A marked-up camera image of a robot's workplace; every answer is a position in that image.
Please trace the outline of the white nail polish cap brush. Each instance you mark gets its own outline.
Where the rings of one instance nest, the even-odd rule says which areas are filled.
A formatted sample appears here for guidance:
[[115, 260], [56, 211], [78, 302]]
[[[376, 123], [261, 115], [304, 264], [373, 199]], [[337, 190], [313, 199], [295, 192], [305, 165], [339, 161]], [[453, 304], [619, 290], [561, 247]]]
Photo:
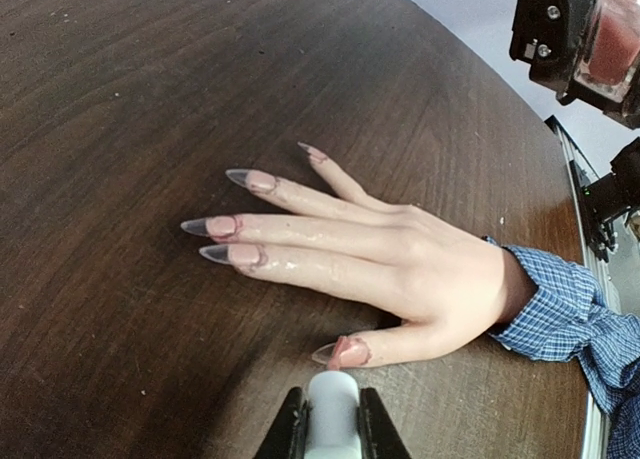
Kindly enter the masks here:
[[315, 375], [308, 387], [304, 458], [361, 458], [359, 388], [337, 368]]

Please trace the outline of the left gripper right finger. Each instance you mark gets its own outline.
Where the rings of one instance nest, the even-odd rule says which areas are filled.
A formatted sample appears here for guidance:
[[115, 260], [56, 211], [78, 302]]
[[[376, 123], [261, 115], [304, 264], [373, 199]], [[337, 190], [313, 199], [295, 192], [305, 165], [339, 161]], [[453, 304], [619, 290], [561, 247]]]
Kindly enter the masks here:
[[375, 388], [359, 392], [358, 433], [365, 459], [411, 459]]

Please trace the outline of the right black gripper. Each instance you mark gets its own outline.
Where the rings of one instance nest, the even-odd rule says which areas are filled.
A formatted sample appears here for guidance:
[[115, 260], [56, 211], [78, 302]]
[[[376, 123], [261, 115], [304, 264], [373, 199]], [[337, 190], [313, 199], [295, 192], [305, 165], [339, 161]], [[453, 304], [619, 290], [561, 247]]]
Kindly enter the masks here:
[[639, 83], [621, 102], [574, 78], [596, 0], [517, 0], [509, 55], [530, 66], [529, 79], [568, 105], [579, 100], [628, 129], [639, 128]]

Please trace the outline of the mannequin hand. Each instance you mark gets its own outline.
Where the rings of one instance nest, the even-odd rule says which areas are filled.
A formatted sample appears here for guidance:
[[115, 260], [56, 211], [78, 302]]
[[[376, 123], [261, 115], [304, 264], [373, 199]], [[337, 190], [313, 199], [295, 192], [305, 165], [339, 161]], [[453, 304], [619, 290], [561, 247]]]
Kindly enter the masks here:
[[315, 353], [317, 362], [340, 370], [439, 358], [510, 323], [534, 296], [513, 253], [418, 207], [378, 200], [324, 152], [303, 150], [329, 193], [231, 169], [229, 180], [277, 212], [187, 220], [182, 229], [209, 239], [200, 253], [211, 262], [399, 319], [338, 338]]

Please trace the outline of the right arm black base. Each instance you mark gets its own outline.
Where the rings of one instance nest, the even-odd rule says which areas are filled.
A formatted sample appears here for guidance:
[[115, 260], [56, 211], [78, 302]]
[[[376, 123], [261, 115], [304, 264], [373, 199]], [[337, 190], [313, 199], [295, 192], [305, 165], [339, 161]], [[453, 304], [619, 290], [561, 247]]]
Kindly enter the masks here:
[[597, 259], [609, 262], [609, 254], [618, 248], [614, 221], [639, 210], [639, 138], [612, 159], [610, 173], [594, 182], [588, 180], [586, 171], [575, 160], [569, 163], [569, 168], [576, 187], [585, 244]]

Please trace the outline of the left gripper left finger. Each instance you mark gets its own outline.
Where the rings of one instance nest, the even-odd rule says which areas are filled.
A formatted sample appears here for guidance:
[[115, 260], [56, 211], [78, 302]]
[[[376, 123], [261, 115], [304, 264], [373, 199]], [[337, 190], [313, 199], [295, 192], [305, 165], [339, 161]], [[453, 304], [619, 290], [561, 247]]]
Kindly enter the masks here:
[[308, 426], [308, 401], [301, 387], [289, 390], [255, 459], [303, 459]]

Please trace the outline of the pink nail polish bottle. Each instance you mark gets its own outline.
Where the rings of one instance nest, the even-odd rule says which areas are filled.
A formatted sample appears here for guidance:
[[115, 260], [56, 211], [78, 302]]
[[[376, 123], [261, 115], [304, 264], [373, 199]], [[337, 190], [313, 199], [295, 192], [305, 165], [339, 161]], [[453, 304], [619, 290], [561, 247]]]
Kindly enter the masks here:
[[639, 67], [639, 0], [596, 0], [574, 80], [621, 103]]

